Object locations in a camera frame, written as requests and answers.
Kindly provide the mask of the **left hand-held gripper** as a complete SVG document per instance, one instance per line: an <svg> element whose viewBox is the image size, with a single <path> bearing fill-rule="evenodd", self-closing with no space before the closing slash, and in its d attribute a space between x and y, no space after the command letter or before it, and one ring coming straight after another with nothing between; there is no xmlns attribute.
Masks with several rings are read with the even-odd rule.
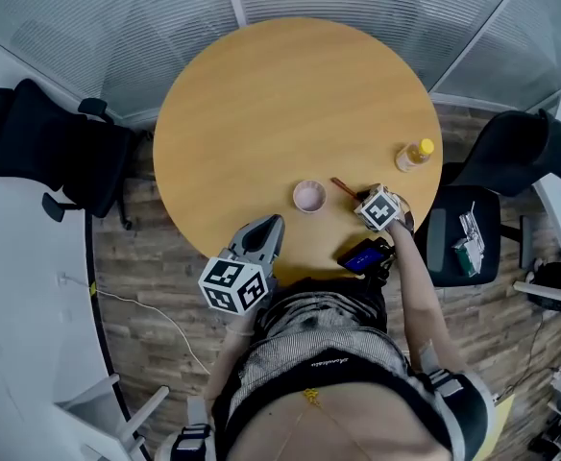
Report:
<svg viewBox="0 0 561 461"><path fill-rule="evenodd" d="M261 217L240 228L229 245L208 260L198 285L210 308L245 315L269 294L284 230L281 215Z"/></svg>

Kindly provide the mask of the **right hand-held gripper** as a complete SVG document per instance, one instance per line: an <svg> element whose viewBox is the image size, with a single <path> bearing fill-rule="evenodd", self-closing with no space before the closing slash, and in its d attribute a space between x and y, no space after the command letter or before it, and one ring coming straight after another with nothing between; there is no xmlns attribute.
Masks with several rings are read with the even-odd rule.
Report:
<svg viewBox="0 0 561 461"><path fill-rule="evenodd" d="M400 202L380 183L358 192L357 197L354 214L370 231L384 231L401 212Z"/></svg>

